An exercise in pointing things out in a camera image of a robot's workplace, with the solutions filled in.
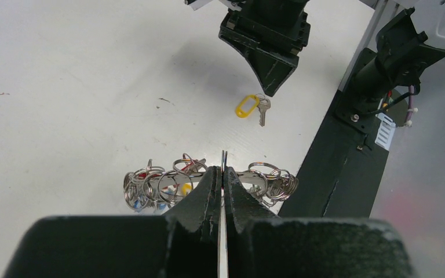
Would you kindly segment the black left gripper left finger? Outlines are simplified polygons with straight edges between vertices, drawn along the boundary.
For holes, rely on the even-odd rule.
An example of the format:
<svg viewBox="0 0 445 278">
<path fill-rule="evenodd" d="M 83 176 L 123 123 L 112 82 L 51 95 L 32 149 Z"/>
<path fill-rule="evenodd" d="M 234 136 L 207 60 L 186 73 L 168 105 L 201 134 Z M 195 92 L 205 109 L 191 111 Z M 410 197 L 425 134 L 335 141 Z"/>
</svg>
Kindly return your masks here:
<svg viewBox="0 0 445 278">
<path fill-rule="evenodd" d="M 216 277 L 221 169 L 162 215 L 54 216 L 25 233 L 5 277 Z"/>
</svg>

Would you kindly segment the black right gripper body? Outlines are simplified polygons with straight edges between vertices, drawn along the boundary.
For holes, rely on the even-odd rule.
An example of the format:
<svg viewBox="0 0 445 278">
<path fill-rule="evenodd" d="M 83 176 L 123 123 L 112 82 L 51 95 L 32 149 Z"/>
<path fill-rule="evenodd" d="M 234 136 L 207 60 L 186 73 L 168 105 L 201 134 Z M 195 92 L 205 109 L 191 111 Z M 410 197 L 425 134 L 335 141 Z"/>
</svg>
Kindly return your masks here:
<svg viewBox="0 0 445 278">
<path fill-rule="evenodd" d="M 308 44 L 307 1 L 232 1 L 220 25 L 220 38 L 250 48 L 268 47 L 297 54 Z"/>
</svg>

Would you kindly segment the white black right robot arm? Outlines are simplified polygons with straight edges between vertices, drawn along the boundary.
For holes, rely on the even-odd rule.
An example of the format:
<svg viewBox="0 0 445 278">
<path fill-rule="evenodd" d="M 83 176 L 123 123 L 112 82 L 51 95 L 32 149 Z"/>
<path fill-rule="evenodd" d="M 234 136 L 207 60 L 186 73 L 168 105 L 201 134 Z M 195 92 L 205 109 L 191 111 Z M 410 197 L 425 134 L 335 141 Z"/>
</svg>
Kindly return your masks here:
<svg viewBox="0 0 445 278">
<path fill-rule="evenodd" d="M 219 37 L 236 49 L 254 71 L 263 93 L 272 97 L 296 70 L 298 53 L 311 26 L 305 1 L 231 1 Z M 366 117 L 388 91 L 407 86 L 402 99 L 420 92 L 423 71 L 445 58 L 445 1 L 418 1 L 399 12 L 377 33 L 377 50 L 357 62 L 342 93 L 346 114 Z"/>
</svg>

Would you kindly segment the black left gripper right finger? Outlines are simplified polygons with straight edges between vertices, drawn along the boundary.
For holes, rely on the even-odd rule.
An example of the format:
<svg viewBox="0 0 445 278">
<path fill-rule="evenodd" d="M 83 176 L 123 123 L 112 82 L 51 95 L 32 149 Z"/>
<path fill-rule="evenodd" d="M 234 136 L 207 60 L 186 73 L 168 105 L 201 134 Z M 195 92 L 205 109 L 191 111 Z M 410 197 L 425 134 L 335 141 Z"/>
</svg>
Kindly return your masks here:
<svg viewBox="0 0 445 278">
<path fill-rule="evenodd" d="M 230 277 L 414 277 L 397 231 L 368 218 L 281 218 L 223 174 Z"/>
</svg>

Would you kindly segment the black mounting base plate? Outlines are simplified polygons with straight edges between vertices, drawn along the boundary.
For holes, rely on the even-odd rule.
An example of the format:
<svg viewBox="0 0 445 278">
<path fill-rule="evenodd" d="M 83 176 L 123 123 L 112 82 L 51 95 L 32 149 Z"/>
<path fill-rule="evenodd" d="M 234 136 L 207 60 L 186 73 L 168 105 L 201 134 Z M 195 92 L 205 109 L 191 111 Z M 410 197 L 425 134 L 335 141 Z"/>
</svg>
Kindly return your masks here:
<svg viewBox="0 0 445 278">
<path fill-rule="evenodd" d="M 369 217 L 389 151 L 375 144 L 381 121 L 407 97 L 387 107 L 382 99 L 396 86 L 420 90 L 425 64 L 409 45 L 365 48 L 338 90 L 301 165 L 299 186 L 284 202 L 281 217 Z"/>
</svg>

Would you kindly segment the yellow tag key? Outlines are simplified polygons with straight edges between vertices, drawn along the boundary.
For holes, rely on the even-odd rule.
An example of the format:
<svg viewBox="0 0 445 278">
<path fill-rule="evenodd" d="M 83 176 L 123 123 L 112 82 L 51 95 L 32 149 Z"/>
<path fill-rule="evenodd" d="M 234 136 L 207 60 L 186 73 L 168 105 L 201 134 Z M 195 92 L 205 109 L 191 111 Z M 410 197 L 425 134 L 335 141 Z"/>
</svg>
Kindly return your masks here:
<svg viewBox="0 0 445 278">
<path fill-rule="evenodd" d="M 266 113 L 271 108 L 270 99 L 264 94 L 249 94 L 236 106 L 235 114 L 239 118 L 247 118 L 254 111 L 260 114 L 259 124 L 264 127 L 266 124 Z"/>
</svg>

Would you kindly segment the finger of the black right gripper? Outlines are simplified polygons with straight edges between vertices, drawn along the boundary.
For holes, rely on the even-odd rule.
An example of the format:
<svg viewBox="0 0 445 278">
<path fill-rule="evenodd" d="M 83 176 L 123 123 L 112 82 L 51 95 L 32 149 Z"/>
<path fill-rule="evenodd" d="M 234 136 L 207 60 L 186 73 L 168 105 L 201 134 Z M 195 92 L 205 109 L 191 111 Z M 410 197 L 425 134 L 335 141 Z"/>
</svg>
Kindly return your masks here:
<svg viewBox="0 0 445 278">
<path fill-rule="evenodd" d="M 220 29 L 218 36 L 247 61 L 266 96 L 273 97 L 298 67 L 298 56 L 260 45 L 229 28 Z"/>
</svg>

